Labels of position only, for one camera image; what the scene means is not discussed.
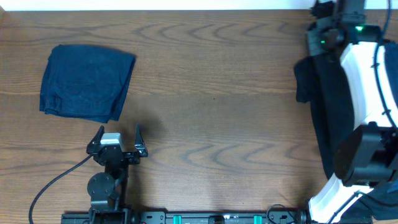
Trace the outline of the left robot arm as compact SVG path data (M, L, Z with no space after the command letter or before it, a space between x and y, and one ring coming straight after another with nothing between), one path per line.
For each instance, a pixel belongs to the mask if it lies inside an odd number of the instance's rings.
M140 215L125 203L129 166L138 165L148 150L136 125L134 151L125 151L121 134L106 133L101 126L88 143L86 153L104 167L87 184L91 197L90 223L139 223Z

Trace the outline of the black shorts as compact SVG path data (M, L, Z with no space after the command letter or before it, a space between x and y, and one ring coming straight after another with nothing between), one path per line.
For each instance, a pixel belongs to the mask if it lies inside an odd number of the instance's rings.
M315 222L397 218L397 105L384 63L388 43L349 44L340 55L295 65L296 99L310 103L328 179L308 202Z

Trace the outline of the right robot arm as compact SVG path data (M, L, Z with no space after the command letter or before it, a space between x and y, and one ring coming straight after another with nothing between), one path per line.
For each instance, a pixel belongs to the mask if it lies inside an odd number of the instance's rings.
M397 44L366 23L364 1L317 1L307 32L326 113L333 174L310 199L313 222L339 223L366 198L397 217Z

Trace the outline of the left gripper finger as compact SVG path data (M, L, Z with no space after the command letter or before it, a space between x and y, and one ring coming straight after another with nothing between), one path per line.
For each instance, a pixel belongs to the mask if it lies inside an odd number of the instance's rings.
M135 132L135 140L134 140L134 147L139 155L139 157L147 157L148 150L146 144L141 136L141 129L140 124L136 124L136 132Z
M99 130L93 137L93 139L88 143L86 147L87 154L97 154L101 149L101 139L104 134L104 126L100 126Z

